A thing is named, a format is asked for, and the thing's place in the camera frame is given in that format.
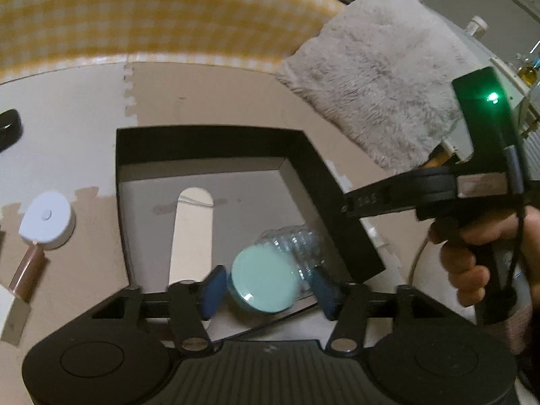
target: black cardboard box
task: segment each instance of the black cardboard box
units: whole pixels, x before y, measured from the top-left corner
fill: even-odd
[[[325,264],[338,278],[363,282],[384,270],[361,222],[342,214],[344,194],[302,131],[118,129],[116,181],[128,277],[145,292],[168,284],[176,202],[187,187],[214,198],[214,265],[230,268],[265,230],[306,223],[330,245]]]

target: yellow checkered cloth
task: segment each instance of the yellow checkered cloth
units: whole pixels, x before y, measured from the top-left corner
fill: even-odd
[[[273,72],[343,6],[336,0],[0,0],[0,83],[104,62]]]

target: black handle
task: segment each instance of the black handle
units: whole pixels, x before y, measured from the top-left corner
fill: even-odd
[[[493,242],[479,247],[469,246],[469,249],[476,256],[476,264],[484,265],[490,273],[484,300],[475,306],[477,323],[487,326],[507,320],[517,302],[514,288],[506,287],[508,267],[503,257],[509,250],[501,250],[501,246]]]

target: black object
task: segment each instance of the black object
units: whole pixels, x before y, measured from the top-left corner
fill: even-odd
[[[344,193],[307,135],[293,129],[251,126],[157,126],[118,129],[117,203],[122,228],[120,179],[136,163],[228,158],[282,158],[289,161],[317,208],[350,276],[364,282],[384,270],[379,253],[358,219],[341,212]],[[122,246],[130,283],[136,284],[126,239]]]
[[[509,318],[530,299],[528,288],[514,288],[513,267],[519,254],[523,230],[524,194],[529,189],[527,166],[518,133],[512,123],[510,106],[495,71],[488,67],[453,81],[469,129],[474,153],[467,162],[412,170],[371,184],[346,195],[344,212],[351,217],[416,210],[419,220],[439,218],[453,243],[462,243],[457,228],[486,211],[516,209],[520,232],[512,266],[504,262],[504,252],[495,244],[469,246],[479,265],[491,273],[484,301],[476,306],[479,324],[494,324]],[[516,281],[520,286],[526,281]]]
[[[9,109],[0,113],[0,152],[15,143],[23,133],[19,113]]]
[[[205,346],[200,287],[128,288],[34,346],[24,383],[36,405],[518,404],[515,360],[495,338],[409,286],[372,293],[315,274],[319,301],[339,288],[326,303],[338,318],[326,350],[317,341]],[[373,317],[392,318],[394,331],[364,348]],[[169,318],[174,348],[141,330],[155,318]]]

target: beige floor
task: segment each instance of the beige floor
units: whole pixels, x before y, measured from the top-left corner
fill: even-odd
[[[26,352],[127,283],[114,197],[117,127],[304,129],[342,182],[346,178],[356,188],[385,177],[363,151],[269,74],[168,63],[137,63],[132,71],[118,64],[86,67],[2,85],[0,108],[19,109],[25,126],[23,139],[0,154],[0,171],[10,172],[9,179],[2,175],[0,180],[1,284],[9,283],[26,249],[17,231],[33,196],[58,189],[73,201],[77,214],[73,238],[48,254],[50,263],[32,299],[20,346],[0,342],[1,402],[10,405],[31,403],[20,376]],[[427,223],[407,212],[376,217],[373,224],[406,274]]]

